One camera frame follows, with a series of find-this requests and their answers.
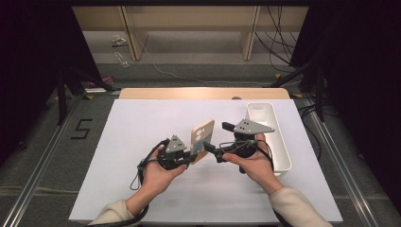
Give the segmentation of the crumpled white scrap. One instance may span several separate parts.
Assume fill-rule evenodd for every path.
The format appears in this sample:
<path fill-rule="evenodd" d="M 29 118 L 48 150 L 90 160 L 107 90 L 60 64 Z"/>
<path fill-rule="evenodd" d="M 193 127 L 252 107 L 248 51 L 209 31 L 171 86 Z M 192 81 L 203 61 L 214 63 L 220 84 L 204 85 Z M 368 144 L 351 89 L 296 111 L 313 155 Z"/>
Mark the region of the crumpled white scrap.
<path fill-rule="evenodd" d="M 119 36 L 119 35 L 114 35 L 112 37 L 112 43 L 113 43 L 112 47 L 121 47 L 121 46 L 127 46 L 128 45 L 128 42 L 124 38 Z"/>

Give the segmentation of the pink object on floor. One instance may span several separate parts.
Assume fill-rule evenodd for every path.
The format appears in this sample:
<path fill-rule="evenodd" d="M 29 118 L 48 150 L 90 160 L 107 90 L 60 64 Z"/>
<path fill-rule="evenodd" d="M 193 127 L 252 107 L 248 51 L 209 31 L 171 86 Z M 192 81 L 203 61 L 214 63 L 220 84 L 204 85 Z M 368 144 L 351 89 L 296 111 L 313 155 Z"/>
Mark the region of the pink object on floor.
<path fill-rule="evenodd" d="M 114 77 L 113 77 L 113 76 L 106 76 L 106 77 L 103 77 L 103 78 L 102 78 L 102 81 L 103 81 L 104 83 L 106 83 L 106 84 L 112 84 L 112 83 L 114 83 Z M 88 81 L 88 82 L 87 82 L 87 87 L 88 87 L 88 88 L 98 88 L 98 85 L 95 84 L 95 83 L 92 82 L 92 81 Z"/>

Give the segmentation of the white plastic storage bin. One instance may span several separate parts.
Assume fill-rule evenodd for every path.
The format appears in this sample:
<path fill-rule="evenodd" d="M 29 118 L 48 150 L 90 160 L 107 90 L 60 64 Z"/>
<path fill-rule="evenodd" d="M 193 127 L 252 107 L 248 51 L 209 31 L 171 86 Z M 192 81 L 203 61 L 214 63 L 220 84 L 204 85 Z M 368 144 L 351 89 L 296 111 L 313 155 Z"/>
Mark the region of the white plastic storage bin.
<path fill-rule="evenodd" d="M 265 132 L 266 142 L 270 146 L 274 175 L 282 177 L 291 169 L 291 161 L 273 105 L 269 102 L 249 103 L 247 105 L 247 118 L 270 127 L 270 132 Z"/>

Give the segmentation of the black metal stand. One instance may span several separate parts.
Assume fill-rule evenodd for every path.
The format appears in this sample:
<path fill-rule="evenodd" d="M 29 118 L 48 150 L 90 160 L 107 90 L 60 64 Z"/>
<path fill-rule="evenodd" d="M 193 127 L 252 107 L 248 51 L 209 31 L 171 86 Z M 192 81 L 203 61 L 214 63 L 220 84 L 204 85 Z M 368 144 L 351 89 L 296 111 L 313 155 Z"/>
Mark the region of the black metal stand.
<path fill-rule="evenodd" d="M 299 85 L 299 89 L 302 93 L 315 92 L 315 110 L 317 116 L 323 122 L 323 70 L 318 64 L 308 62 L 294 72 L 275 81 L 270 87 L 281 87 L 298 76 L 303 76 Z"/>
<path fill-rule="evenodd" d="M 82 85 L 83 81 L 90 81 L 94 85 L 105 89 L 107 92 L 120 91 L 120 88 L 113 87 L 102 80 L 100 76 L 92 76 L 77 67 L 68 67 L 61 69 L 57 75 L 57 93 L 59 103 L 59 122 L 61 125 L 65 120 L 68 112 L 66 105 L 65 88 L 68 88 L 74 96 L 81 96 L 85 93 Z"/>

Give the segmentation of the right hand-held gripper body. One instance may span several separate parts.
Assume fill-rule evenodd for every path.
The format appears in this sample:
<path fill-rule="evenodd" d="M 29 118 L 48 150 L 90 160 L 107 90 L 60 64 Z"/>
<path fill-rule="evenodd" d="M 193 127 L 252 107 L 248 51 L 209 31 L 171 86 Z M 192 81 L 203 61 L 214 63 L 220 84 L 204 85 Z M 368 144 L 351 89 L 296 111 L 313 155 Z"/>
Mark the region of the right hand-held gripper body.
<path fill-rule="evenodd" d="M 218 163 L 224 162 L 223 155 L 225 153 L 233 153 L 241 158 L 251 157 L 258 150 L 261 150 L 257 145 L 256 135 L 270 132 L 270 127 L 256 123 L 250 119 L 242 119 L 235 125 L 234 131 L 231 132 L 234 134 L 235 141 L 227 142 L 227 147 L 224 147 L 223 143 L 218 146 L 220 149 L 220 153 L 216 154 Z M 271 165 L 274 166 L 271 151 L 269 160 Z"/>

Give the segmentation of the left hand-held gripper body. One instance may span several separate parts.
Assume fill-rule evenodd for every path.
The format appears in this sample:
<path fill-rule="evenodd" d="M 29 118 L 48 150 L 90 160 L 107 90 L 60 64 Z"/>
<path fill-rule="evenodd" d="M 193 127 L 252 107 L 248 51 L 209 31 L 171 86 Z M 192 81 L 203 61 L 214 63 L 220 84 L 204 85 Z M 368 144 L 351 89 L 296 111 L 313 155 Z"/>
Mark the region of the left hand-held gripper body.
<path fill-rule="evenodd" d="M 184 150 L 186 145 L 177 136 L 173 135 L 170 139 L 162 142 L 163 148 L 158 152 L 157 160 L 166 170 L 175 169 L 183 163 Z"/>

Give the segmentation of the person's left hand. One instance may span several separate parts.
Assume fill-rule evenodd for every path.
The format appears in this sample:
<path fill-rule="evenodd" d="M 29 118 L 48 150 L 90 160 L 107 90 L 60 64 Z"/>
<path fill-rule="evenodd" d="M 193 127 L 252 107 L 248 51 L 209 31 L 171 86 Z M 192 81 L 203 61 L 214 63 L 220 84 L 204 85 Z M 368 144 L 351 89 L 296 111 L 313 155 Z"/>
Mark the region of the person's left hand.
<path fill-rule="evenodd" d="M 148 161 L 144 170 L 144 181 L 136 196 L 142 203 L 149 204 L 158 195 L 164 193 L 173 180 L 185 170 L 186 165 L 166 170 L 158 161 Z"/>

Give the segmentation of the aluminium floor rail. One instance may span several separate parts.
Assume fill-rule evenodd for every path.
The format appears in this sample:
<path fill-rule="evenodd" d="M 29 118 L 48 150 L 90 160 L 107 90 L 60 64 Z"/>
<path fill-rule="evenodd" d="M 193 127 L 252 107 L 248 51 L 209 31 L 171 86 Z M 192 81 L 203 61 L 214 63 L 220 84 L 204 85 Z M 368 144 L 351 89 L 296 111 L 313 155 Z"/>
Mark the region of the aluminium floor rail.
<path fill-rule="evenodd" d="M 59 147 L 61 139 L 63 138 L 65 131 L 69 125 L 70 119 L 81 101 L 80 96 L 74 96 L 67 108 L 66 117 L 57 126 L 53 133 L 50 141 L 47 144 L 40 160 L 35 166 L 33 172 L 30 174 L 26 184 L 20 190 L 15 203 L 11 206 L 9 213 L 5 221 L 0 227 L 18 227 L 22 217 L 24 216 L 26 209 L 28 208 L 36 189 L 38 188 L 44 173 L 46 172 L 56 150 Z"/>
<path fill-rule="evenodd" d="M 326 146 L 328 153 L 332 159 L 336 170 L 338 171 L 341 181 L 348 193 L 350 200 L 352 201 L 359 218 L 364 227 L 379 227 L 377 219 L 373 213 L 373 210 L 365 199 L 361 189 L 357 185 L 355 178 L 353 177 L 350 169 L 342 158 L 340 151 L 334 142 L 332 135 L 330 134 L 326 125 L 318 117 L 316 111 L 312 112 L 312 121 Z"/>

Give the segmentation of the white table mat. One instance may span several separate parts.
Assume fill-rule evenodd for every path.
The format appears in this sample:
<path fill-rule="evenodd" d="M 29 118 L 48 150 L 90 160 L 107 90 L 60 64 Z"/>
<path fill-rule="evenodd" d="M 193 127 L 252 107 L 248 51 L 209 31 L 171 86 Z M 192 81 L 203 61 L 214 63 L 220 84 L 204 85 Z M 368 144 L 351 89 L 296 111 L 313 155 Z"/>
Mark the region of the white table mat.
<path fill-rule="evenodd" d="M 118 99 L 113 103 L 70 220 L 90 221 L 108 203 L 132 195 L 137 166 L 160 141 L 178 135 L 190 142 L 191 130 L 207 119 L 216 126 L 212 142 L 233 140 L 221 124 L 238 123 L 249 109 L 264 114 L 259 100 Z M 342 216 L 290 99 L 272 103 L 270 126 L 279 131 L 291 167 L 280 180 L 300 190 L 330 222 Z M 266 224 L 276 222 L 268 196 L 233 164 L 211 154 L 176 178 L 149 206 L 145 224 Z"/>

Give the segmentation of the black curtain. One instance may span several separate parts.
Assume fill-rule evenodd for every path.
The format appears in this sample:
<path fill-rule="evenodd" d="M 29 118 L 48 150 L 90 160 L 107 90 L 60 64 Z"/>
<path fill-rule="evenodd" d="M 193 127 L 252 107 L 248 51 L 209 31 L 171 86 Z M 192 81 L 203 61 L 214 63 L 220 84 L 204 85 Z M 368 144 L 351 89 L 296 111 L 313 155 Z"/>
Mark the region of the black curtain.
<path fill-rule="evenodd" d="M 293 60 L 327 40 L 327 90 L 359 152 L 401 215 L 401 0 L 301 0 Z"/>
<path fill-rule="evenodd" d="M 57 86 L 100 74 L 73 9 L 60 0 L 0 0 L 0 166 Z"/>

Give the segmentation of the person's right hand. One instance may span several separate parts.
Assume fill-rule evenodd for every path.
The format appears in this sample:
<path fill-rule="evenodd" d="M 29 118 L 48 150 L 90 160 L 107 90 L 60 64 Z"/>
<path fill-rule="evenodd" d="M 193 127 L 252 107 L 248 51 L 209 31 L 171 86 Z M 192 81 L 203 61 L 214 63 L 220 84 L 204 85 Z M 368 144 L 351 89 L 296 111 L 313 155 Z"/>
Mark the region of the person's right hand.
<path fill-rule="evenodd" d="M 266 143 L 265 135 L 263 133 L 257 134 L 256 140 L 261 150 L 258 150 L 251 157 L 241 158 L 233 153 L 225 153 L 223 159 L 242 167 L 246 174 L 271 196 L 284 186 L 273 173 L 269 160 L 270 149 Z"/>

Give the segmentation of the clear plastic piece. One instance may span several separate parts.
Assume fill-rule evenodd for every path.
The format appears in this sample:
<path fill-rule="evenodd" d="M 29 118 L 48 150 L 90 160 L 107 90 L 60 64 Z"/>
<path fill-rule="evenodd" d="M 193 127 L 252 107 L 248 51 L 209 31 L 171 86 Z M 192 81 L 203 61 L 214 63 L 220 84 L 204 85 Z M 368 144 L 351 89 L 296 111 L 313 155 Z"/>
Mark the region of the clear plastic piece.
<path fill-rule="evenodd" d="M 115 52 L 114 53 L 115 59 L 117 62 L 120 64 L 121 67 L 123 68 L 128 68 L 131 65 L 126 61 L 125 57 L 120 53 L 120 52 Z"/>

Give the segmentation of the light wooden shelf unit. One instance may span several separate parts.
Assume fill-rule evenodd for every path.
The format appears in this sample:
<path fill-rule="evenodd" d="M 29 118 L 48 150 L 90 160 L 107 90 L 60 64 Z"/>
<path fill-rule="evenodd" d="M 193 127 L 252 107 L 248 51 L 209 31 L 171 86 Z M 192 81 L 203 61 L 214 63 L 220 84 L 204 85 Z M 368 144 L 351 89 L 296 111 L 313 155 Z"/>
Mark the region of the light wooden shelf unit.
<path fill-rule="evenodd" d="M 299 32 L 307 7 L 74 7 L 83 31 L 123 30 L 131 58 L 141 59 L 151 31 L 233 31 L 249 60 L 257 31 Z"/>

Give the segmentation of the wooden table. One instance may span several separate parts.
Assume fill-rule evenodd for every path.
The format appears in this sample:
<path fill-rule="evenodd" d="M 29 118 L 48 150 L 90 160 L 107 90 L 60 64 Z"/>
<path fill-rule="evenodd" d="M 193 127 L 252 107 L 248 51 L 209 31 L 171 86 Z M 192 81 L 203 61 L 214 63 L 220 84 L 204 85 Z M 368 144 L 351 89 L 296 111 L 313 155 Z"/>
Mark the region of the wooden table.
<path fill-rule="evenodd" d="M 120 99 L 290 99 L 283 88 L 125 88 Z"/>

